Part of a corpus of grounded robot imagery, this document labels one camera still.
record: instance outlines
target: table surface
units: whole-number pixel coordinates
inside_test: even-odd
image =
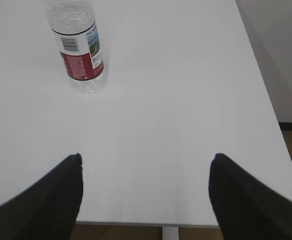
[[[95,0],[106,87],[72,90],[38,0],[0,0],[0,204],[81,153],[79,221],[217,225],[215,153],[292,200],[234,0]]]

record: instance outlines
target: plastic water bottle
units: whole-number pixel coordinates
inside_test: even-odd
[[[107,81],[95,14],[90,0],[44,0],[72,86],[82,93],[101,89]]]

